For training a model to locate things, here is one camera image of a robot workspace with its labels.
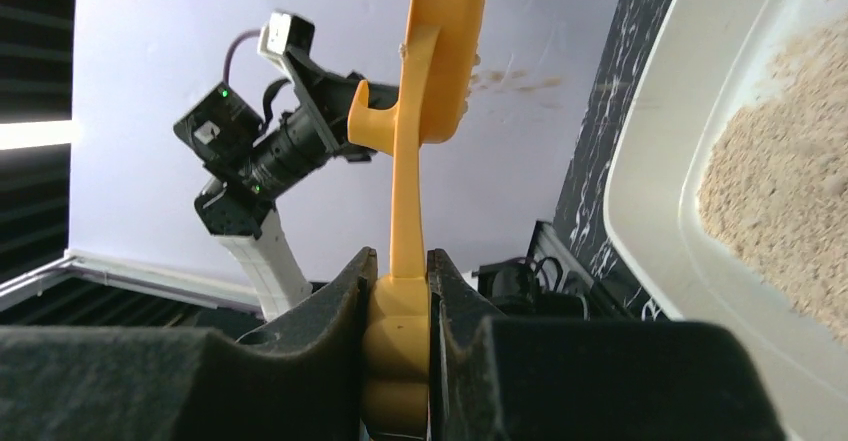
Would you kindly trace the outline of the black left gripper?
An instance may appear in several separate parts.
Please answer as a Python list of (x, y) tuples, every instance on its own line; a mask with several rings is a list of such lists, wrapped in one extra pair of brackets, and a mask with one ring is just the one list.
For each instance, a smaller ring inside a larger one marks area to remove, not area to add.
[(223, 185), (275, 199), (328, 160), (369, 160), (376, 151), (349, 140), (348, 116), (364, 77), (327, 71), (300, 48), (288, 48), (283, 65), (299, 106), (284, 111), (274, 129), (270, 103), (287, 83), (266, 90), (257, 113), (227, 83), (218, 83), (179, 119), (173, 132)]

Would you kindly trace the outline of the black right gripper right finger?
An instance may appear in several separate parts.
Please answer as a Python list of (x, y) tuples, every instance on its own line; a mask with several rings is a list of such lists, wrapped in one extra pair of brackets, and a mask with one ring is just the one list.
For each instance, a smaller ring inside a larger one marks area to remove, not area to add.
[(508, 316), (441, 249), (433, 292), (433, 440), (783, 440), (745, 348), (703, 322)]

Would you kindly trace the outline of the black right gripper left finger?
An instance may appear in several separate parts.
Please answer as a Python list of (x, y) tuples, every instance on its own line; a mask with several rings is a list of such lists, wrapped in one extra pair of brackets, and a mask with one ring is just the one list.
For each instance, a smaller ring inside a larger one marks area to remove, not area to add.
[(377, 255), (232, 340), (210, 328), (6, 327), (5, 440), (356, 440)]

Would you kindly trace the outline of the yellow slotted litter scoop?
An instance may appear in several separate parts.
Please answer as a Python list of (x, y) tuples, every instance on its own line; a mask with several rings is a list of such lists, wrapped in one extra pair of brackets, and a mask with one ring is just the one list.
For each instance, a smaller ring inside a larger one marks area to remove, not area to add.
[(425, 437), (431, 288), (422, 231), (420, 149), (449, 140), (467, 111), (485, 0), (410, 0), (397, 101), (369, 104), (362, 81), (350, 140), (392, 158), (389, 268), (369, 290), (362, 340), (362, 420), (373, 440)]

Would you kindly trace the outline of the white plastic litter box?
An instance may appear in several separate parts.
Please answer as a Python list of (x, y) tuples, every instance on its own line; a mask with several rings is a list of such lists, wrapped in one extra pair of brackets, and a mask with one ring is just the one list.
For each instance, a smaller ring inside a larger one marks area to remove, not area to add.
[(672, 0), (619, 137), (604, 224), (670, 318), (720, 324), (745, 346), (793, 440), (847, 436), (847, 353), (708, 236), (696, 192), (742, 106), (775, 94), (770, 59), (847, 0)]

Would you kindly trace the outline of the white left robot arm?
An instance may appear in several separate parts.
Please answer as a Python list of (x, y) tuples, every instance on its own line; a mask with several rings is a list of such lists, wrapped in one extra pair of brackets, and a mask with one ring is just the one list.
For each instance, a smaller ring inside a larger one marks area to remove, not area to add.
[(212, 176), (194, 209), (242, 267), (267, 321), (312, 292), (286, 240), (277, 199), (334, 158), (362, 163), (376, 153), (347, 133), (362, 75), (327, 71), (304, 48), (287, 48), (279, 60), (285, 75), (266, 89), (261, 113), (222, 81), (173, 126)]

